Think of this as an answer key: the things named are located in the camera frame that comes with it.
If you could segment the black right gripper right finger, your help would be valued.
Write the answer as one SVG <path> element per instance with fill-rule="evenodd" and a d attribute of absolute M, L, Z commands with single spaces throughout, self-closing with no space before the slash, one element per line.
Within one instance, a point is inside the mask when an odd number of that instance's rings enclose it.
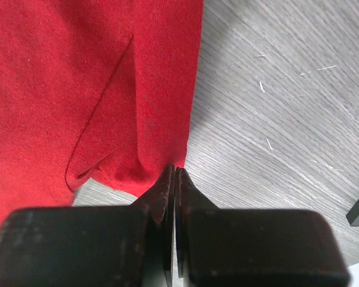
<path fill-rule="evenodd" d="M 222 209 L 177 169 L 178 275 L 185 286 L 348 286 L 327 221 L 304 209 Z"/>

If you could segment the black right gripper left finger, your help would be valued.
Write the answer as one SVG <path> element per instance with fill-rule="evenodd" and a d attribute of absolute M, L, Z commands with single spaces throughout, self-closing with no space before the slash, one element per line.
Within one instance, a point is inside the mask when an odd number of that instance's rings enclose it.
<path fill-rule="evenodd" d="M 175 168 L 127 206 L 26 208 L 0 226 L 0 286 L 171 286 Z"/>

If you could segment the red t-shirt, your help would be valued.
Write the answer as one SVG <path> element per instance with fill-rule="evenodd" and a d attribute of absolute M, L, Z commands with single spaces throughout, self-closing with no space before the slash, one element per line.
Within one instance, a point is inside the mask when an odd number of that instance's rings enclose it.
<path fill-rule="evenodd" d="M 202 1 L 0 1 L 0 225 L 184 165 Z"/>

